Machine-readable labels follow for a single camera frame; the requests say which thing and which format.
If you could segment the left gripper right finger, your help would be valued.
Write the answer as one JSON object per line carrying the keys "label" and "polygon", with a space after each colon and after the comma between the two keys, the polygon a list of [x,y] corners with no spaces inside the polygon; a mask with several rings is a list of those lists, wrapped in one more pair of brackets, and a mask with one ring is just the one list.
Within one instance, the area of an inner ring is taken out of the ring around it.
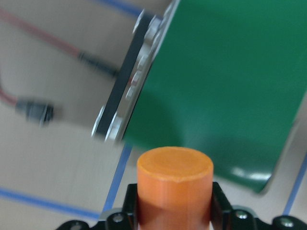
{"label": "left gripper right finger", "polygon": [[241,230],[242,219],[217,182],[213,182],[211,224],[214,230]]}

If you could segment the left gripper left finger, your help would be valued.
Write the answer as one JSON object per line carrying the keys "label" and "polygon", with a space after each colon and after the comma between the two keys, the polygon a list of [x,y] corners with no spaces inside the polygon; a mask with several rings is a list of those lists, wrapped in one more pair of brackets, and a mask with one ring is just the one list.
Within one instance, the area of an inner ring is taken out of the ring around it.
{"label": "left gripper left finger", "polygon": [[137,184],[129,184],[122,207],[103,212],[105,230],[137,230]]}

